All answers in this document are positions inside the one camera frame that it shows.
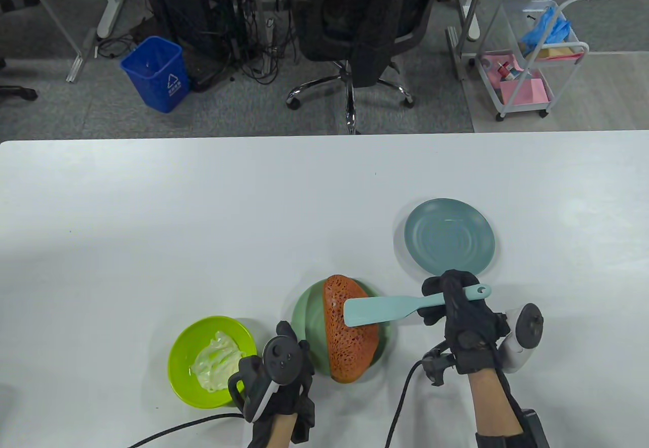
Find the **spatula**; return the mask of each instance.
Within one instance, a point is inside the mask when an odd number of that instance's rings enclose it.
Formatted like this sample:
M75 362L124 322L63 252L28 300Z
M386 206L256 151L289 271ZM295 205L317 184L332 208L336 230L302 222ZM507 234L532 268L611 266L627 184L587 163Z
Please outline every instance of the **spatula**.
M469 301L484 300L491 294L491 286L475 284L464 288L466 299ZM430 296L376 296L357 297L346 300L343 306L345 325L348 327L371 325L383 321L401 320L413 314L420 308L441 306L444 304L444 294Z

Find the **desk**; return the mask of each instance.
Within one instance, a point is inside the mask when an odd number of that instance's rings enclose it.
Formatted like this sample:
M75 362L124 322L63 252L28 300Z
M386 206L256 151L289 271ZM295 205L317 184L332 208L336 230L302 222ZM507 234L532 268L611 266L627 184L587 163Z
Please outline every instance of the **desk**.
M261 344L339 273L418 294L413 207L477 207L498 240L496 311L534 302L545 336L510 376L550 446L643 446L649 131L5 142L0 146L0 446L121 448L205 416L166 380L211 314ZM383 446L410 366L443 326L398 323L354 385L313 382L308 446ZM392 446L473 446L466 378L413 378ZM239 446L240 420L161 446Z

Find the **orange sponge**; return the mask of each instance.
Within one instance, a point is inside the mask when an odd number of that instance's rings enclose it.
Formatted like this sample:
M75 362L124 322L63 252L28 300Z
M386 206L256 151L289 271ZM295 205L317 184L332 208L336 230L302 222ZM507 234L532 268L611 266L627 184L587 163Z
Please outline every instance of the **orange sponge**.
M378 325L355 328L345 325L343 305L353 297L367 297L367 294L353 279L345 276L330 277L322 288L331 377L343 384L352 383L363 375L378 348Z

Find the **green bowl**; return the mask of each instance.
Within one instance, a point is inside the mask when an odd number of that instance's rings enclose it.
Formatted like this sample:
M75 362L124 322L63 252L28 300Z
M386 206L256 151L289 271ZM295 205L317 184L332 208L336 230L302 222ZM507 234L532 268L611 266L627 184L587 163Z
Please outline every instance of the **green bowl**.
M257 354L253 335L234 318L209 316L183 331L169 352L167 375L176 395L190 406L199 409L214 409L232 401L232 396L227 389L211 393L204 390L191 369L196 357L209 345L209 341L218 331L229 335L243 352L244 357ZM243 383L239 383L238 388L241 392Z
M358 279L355 282L361 286L368 296L378 294ZM295 304L291 326L298 339L306 340L310 346L310 358L313 367L324 376L331 377L329 367L329 350L327 349L327 331L325 329L325 305L322 302L322 287L326 279L318 281L308 288ZM378 328L378 348L372 360L372 365L385 353L385 346L392 335L390 323L380 323Z

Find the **spatula handle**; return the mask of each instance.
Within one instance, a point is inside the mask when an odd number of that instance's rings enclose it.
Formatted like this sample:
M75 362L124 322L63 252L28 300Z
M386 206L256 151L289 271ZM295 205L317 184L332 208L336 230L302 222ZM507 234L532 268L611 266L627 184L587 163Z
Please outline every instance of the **spatula handle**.
M464 294L469 301L484 300L491 295L491 286L488 284L474 284L464 288ZM441 306L444 304L444 293L438 292L430 296L424 296L419 300L417 309Z

